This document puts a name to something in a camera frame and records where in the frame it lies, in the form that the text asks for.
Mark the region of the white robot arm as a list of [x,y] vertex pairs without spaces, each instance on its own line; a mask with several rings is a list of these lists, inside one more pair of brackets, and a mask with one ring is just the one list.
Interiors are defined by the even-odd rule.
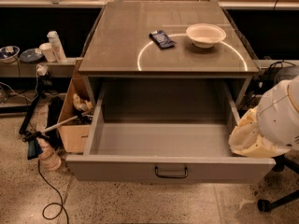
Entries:
[[273,158],[299,149],[299,77],[282,80],[250,108],[229,137],[234,154]]

